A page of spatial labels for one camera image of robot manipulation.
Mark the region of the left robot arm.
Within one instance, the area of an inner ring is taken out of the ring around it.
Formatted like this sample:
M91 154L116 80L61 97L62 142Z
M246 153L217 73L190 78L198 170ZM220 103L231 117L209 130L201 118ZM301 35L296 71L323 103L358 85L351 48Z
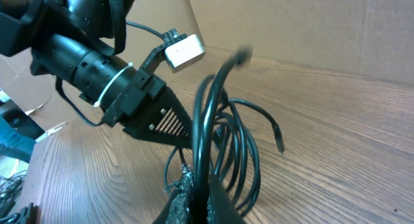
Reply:
M171 29L139 68L122 60L126 15L135 0L1 0L1 54L30 49L34 76L69 83L103 111L100 124L121 124L135 139L191 146L191 118L155 75L167 49L188 39Z

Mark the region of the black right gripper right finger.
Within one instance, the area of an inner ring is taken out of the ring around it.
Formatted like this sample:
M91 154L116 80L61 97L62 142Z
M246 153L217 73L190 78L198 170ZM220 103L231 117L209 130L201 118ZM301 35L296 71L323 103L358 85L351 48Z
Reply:
M245 224L215 174L209 175L208 224Z

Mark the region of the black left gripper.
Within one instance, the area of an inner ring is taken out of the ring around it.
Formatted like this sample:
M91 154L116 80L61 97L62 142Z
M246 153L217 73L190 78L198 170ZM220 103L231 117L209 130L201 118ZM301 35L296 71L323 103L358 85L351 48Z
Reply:
M105 69L114 68L102 88L102 123L117 123L131 137L191 149L191 118L166 82L154 74L166 60L165 50L150 52L135 69L118 56L105 56Z

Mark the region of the black USB cable metallic plugs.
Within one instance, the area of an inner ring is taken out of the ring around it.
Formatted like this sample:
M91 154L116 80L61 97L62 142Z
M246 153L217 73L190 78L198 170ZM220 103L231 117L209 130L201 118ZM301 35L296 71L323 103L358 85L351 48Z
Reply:
M246 100L228 98L225 90L223 90L221 98L222 106L217 110L215 119L215 123L219 125L219 128L213 133L213 141L217 145L219 154L216 164L210 165L210 170L218 177L236 211L243 218L258 199L261 187L261 172L256 142L248 128L243 125L235 104L249 107L267 118L274 131L278 151L283 153L285 146L278 123L267 111ZM169 164L176 152L179 152L182 166L187 166L182 150L176 147L166 161L165 174L168 173ZM252 158L254 179L245 200L240 205L236 205L245 184L248 157ZM172 184L166 184L166 191L170 196L174 191Z

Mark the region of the black USB cable matte plugs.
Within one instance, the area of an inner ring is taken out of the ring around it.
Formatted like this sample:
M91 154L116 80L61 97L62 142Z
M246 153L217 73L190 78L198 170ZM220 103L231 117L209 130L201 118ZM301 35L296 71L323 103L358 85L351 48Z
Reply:
M206 77L197 90L193 109L191 146L193 154L193 220L206 223L208 217L210 150L213 122L224 82L230 71L250 60L252 47L238 48L218 73Z

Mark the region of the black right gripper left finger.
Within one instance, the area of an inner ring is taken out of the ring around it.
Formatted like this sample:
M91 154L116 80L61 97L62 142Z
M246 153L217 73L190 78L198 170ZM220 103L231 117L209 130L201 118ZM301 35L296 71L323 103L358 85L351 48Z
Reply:
M153 224L192 223L191 204L193 201L193 172L182 166L182 176L172 184L173 193Z

